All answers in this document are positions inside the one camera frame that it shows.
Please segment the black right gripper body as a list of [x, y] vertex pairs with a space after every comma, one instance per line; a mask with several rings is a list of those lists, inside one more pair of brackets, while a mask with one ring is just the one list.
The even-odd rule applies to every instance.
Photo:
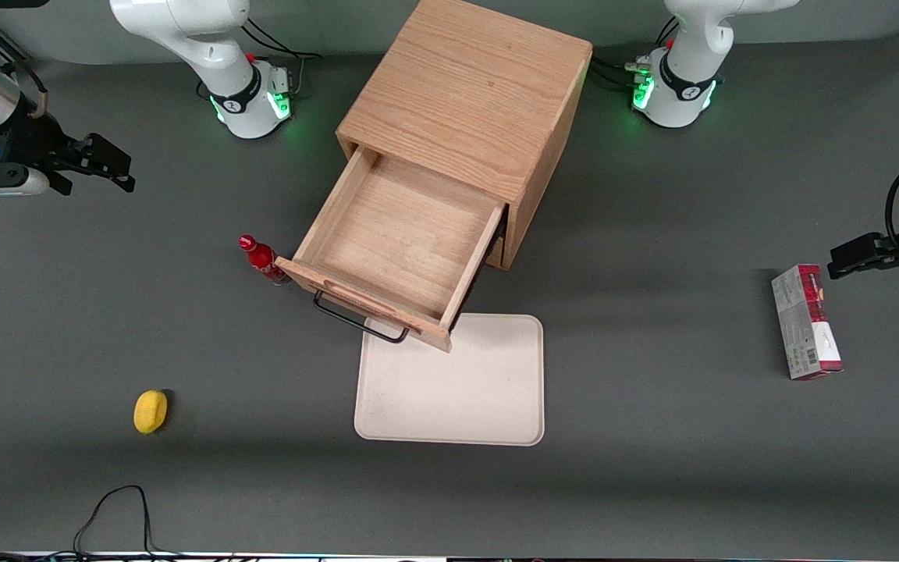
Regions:
[[70, 156], [70, 139], [55, 118], [20, 112], [0, 126], [0, 193], [47, 193], [48, 159]]

